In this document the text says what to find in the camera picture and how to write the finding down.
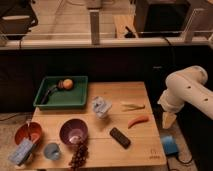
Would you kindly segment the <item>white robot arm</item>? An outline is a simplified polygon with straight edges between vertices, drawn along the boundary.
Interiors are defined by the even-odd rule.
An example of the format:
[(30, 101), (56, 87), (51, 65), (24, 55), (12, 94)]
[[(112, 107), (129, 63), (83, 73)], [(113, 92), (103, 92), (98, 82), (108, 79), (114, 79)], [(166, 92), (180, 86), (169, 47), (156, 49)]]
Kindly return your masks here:
[(190, 66), (166, 77), (166, 89), (158, 100), (164, 110), (164, 129), (172, 126), (185, 103), (193, 105), (213, 120), (213, 91), (205, 87), (207, 80), (208, 74), (201, 66)]

